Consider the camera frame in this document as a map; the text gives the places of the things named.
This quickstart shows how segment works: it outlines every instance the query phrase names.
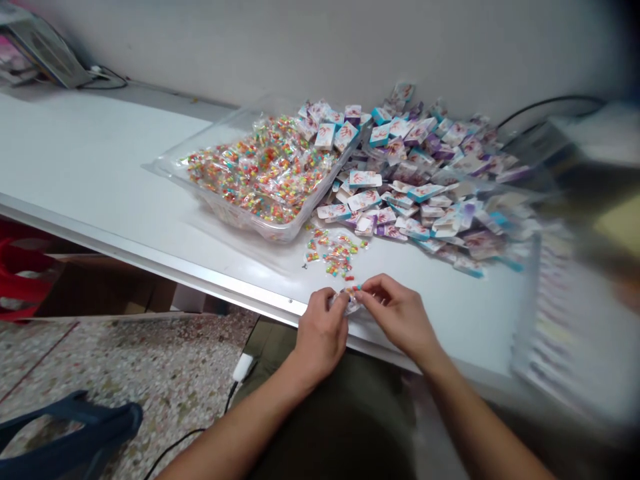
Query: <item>blue plastic chair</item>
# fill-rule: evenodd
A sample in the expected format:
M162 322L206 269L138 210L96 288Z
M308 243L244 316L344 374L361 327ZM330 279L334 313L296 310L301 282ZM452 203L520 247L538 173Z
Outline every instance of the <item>blue plastic chair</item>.
M55 480L73 472L74 478L96 480L120 445L132 439L142 424L142 407L128 403L106 408L84 401L78 390L48 407L0 424L0 453L29 422L42 415L73 420L85 426L18 457L0 460L0 479Z

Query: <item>white wall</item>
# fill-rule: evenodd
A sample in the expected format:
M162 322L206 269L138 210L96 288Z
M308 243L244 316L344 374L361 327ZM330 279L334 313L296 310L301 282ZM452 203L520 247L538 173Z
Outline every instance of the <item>white wall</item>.
M268 91L374 106L398 79L496 120L631 81L607 0L15 0L132 79L232 104Z

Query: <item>red chair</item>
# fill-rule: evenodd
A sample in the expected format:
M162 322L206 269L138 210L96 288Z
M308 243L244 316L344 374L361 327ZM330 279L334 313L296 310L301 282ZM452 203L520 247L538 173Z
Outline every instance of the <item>red chair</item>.
M34 250L11 245L14 238L0 240L0 297L34 303L26 309L12 311L0 307L0 320L17 322L32 317L51 290L52 283L16 275L22 271L44 272L55 260Z

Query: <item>white power adapter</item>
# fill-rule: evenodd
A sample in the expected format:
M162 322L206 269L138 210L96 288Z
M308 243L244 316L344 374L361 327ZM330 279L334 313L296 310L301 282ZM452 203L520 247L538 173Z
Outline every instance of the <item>white power adapter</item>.
M238 364L235 366L235 370L233 371L233 380L240 383L242 380L247 378L252 362L252 356L247 355L246 353L240 355L240 360L238 360Z

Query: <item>left hand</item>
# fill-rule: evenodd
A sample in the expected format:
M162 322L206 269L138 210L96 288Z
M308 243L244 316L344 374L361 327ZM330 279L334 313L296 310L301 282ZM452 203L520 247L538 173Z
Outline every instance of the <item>left hand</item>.
M343 292L328 308L334 294L330 287L311 294L307 310L300 317L295 348L289 356L309 388L331 374L347 348L349 327L344 314L349 296Z

